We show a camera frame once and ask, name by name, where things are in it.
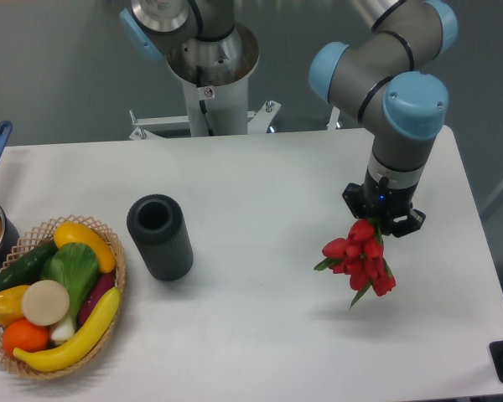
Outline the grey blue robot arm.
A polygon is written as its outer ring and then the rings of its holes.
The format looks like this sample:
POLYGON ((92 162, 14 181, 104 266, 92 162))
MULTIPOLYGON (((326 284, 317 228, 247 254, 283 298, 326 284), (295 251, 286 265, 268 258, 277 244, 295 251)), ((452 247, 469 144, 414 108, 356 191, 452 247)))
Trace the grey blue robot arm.
MULTIPOLYGON (((412 197, 449 107, 444 84, 420 69, 454 43, 458 22, 440 1, 357 1, 355 8, 372 37, 358 47, 325 45, 308 82, 374 137, 364 182, 343 193, 350 212, 402 237, 425 220, 412 197)), ((137 51, 166 59, 181 81, 193 136, 249 132, 248 79, 259 49, 232 1, 132 1, 119 19, 137 51)))

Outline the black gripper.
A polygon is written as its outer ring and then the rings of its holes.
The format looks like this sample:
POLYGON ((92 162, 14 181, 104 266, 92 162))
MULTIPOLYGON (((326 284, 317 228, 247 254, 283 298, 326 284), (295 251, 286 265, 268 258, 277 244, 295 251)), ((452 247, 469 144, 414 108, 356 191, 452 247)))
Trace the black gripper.
POLYGON ((426 219, 425 213, 412 206, 416 188, 416 184, 391 188, 388 178, 365 177, 361 185, 349 183, 342 197, 356 219, 370 219, 383 235, 401 238, 420 230, 426 219))

